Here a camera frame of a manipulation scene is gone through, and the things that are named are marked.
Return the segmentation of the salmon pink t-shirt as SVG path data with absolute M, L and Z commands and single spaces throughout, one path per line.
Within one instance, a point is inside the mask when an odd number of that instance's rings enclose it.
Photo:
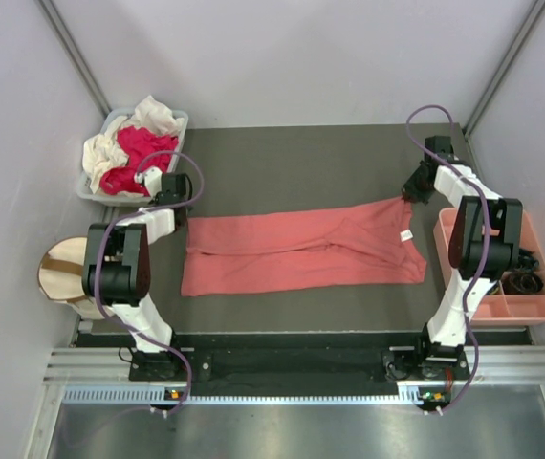
M 245 295 L 419 284 L 427 263 L 400 197 L 345 208 L 188 221 L 181 294 Z

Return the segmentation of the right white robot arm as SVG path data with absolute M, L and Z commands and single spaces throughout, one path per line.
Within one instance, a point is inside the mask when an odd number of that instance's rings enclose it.
M 454 154 L 449 136 L 425 139 L 424 158 L 403 186 L 403 199 L 427 203 L 434 193 L 456 209 L 447 246 L 450 278 L 424 326 L 413 367 L 432 379 L 463 360 L 466 336 L 483 298 L 518 262 L 523 204 L 490 190 Z

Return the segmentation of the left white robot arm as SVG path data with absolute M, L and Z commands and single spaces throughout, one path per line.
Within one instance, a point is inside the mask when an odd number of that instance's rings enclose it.
M 88 229 L 81 284 L 84 293 L 99 289 L 102 310 L 127 328 L 135 345 L 129 349 L 131 381 L 170 381 L 185 370 L 182 354 L 173 350 L 173 330 L 161 317 L 150 294 L 149 246 L 183 227 L 193 185 L 185 173 L 165 173 L 151 204 L 109 227 Z

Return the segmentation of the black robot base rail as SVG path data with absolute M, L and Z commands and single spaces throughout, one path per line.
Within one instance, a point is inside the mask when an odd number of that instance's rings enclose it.
M 464 381 L 468 363 L 427 377 L 414 362 L 416 332 L 180 334 L 173 345 L 185 370 L 170 381 L 191 382 L 203 397 L 390 395 L 400 382 L 442 388 Z

